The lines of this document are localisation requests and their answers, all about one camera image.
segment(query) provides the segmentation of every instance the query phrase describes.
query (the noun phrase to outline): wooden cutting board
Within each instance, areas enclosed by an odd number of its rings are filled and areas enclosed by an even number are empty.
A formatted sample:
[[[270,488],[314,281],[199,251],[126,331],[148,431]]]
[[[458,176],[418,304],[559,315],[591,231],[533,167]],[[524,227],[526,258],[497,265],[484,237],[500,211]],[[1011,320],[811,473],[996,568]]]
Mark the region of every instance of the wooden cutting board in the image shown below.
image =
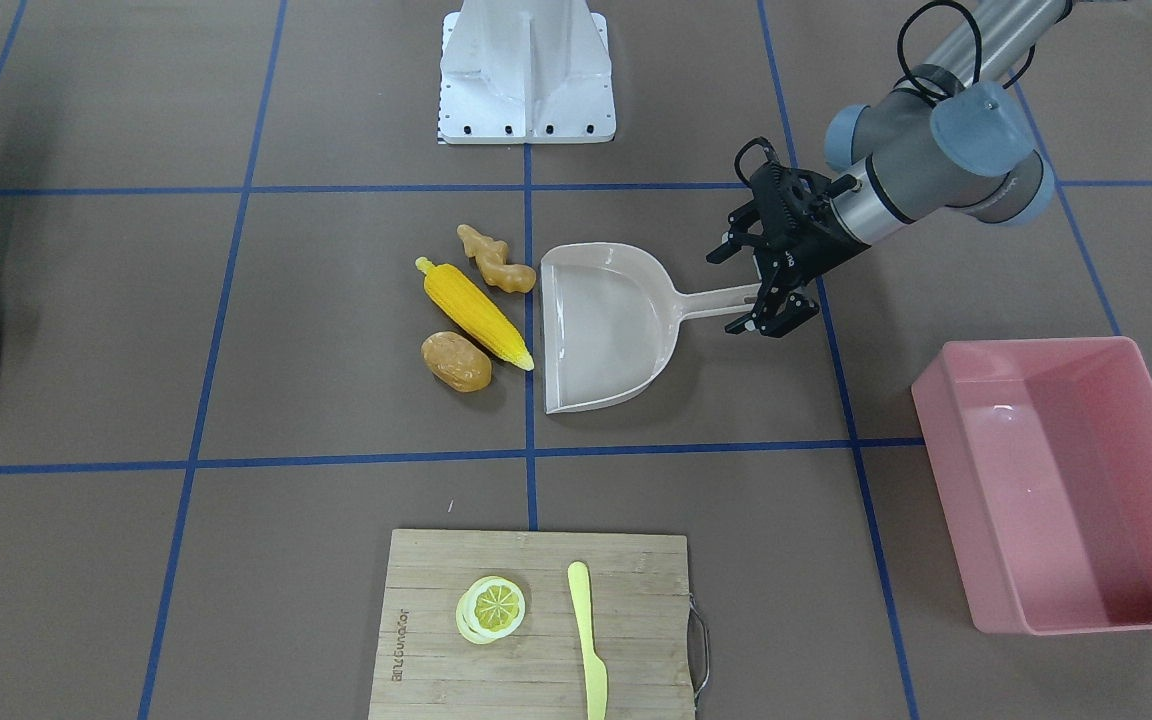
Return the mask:
[[[695,720],[687,666],[687,538],[394,530],[370,720],[585,720],[567,566],[589,564],[607,720]],[[526,598],[522,626],[487,646],[454,611],[484,575]]]

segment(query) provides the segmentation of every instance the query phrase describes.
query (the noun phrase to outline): dustpan handle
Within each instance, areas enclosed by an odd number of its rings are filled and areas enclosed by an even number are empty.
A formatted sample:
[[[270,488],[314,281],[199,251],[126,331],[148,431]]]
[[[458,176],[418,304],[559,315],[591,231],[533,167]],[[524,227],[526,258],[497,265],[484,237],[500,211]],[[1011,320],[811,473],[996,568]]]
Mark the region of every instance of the dustpan handle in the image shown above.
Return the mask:
[[[722,290],[697,291],[680,295],[682,319],[713,318],[714,314],[748,313],[758,297],[758,283],[726,287]]]

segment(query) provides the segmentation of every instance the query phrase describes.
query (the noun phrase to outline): pink plastic bin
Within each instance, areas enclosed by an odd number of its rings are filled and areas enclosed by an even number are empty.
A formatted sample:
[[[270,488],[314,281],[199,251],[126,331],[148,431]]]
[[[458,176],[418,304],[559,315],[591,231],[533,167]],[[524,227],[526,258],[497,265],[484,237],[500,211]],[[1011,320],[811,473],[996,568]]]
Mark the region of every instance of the pink plastic bin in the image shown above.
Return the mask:
[[[978,629],[1152,629],[1152,381],[1134,341],[950,342],[914,403]]]

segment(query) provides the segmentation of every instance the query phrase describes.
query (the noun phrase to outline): lime slice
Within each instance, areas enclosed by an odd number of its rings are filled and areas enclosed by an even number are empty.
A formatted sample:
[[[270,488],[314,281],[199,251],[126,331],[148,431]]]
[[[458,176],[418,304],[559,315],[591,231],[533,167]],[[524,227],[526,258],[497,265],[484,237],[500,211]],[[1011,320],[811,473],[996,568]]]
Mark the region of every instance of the lime slice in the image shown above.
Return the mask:
[[[490,575],[461,596],[456,605],[456,629],[475,644],[508,637],[522,624],[526,600],[522,589],[508,579]]]

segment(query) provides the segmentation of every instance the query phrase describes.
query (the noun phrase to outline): knife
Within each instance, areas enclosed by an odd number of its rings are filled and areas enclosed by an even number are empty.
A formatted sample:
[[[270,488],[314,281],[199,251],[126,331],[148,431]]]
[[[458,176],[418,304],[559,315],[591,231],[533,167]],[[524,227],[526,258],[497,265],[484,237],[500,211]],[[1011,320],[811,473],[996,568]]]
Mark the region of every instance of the knife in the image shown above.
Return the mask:
[[[579,652],[585,665],[585,711],[588,720],[607,717],[607,665],[594,652],[594,609],[589,593],[589,566],[576,561],[567,566],[567,586],[573,592]]]

